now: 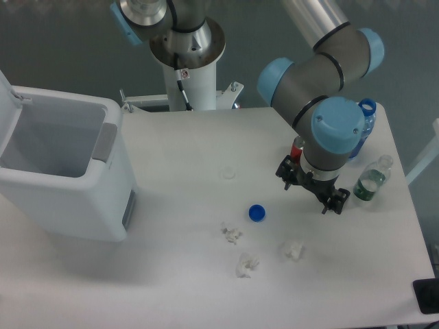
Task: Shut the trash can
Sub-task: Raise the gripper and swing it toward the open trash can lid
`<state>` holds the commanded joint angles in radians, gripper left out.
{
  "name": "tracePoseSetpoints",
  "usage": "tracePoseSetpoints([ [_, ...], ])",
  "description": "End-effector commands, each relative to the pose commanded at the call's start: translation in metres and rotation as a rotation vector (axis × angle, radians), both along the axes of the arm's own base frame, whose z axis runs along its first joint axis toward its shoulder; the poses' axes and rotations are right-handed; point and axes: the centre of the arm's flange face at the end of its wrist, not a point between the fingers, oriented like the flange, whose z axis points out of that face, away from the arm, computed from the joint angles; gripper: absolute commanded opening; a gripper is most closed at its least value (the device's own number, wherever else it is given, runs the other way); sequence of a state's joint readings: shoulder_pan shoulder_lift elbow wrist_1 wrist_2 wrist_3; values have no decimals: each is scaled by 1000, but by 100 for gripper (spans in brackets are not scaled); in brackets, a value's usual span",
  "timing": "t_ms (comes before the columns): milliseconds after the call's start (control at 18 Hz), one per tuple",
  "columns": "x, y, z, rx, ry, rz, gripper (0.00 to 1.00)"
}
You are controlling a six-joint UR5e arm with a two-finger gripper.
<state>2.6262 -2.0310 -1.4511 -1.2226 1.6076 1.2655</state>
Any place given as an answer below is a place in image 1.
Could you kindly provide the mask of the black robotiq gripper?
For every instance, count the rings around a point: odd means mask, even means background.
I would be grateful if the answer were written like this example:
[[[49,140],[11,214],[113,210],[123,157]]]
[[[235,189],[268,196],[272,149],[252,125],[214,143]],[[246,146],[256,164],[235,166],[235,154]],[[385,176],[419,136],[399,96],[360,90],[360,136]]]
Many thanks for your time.
[[[320,171],[303,169],[290,155],[286,155],[278,169],[276,176],[282,179],[284,190],[291,186],[302,186],[312,192],[324,205],[322,214],[332,211],[337,215],[342,214],[344,205],[349,199],[351,192],[345,188],[335,188],[335,182],[340,175],[340,170]]]

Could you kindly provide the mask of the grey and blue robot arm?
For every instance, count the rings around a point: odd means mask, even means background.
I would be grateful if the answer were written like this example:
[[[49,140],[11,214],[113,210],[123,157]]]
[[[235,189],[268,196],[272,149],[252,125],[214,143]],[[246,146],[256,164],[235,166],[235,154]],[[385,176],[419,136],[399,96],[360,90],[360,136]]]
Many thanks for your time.
[[[257,80],[260,96],[305,142],[299,161],[286,156],[276,175],[312,192],[325,210],[341,213],[350,193],[335,182],[365,118],[356,102],[338,92],[382,63],[383,42],[371,29],[354,28],[334,1],[283,6],[314,55],[301,64],[275,59]],[[170,110],[216,109],[216,63],[226,43],[205,2],[115,1],[111,9],[130,42],[149,43],[163,68]]]

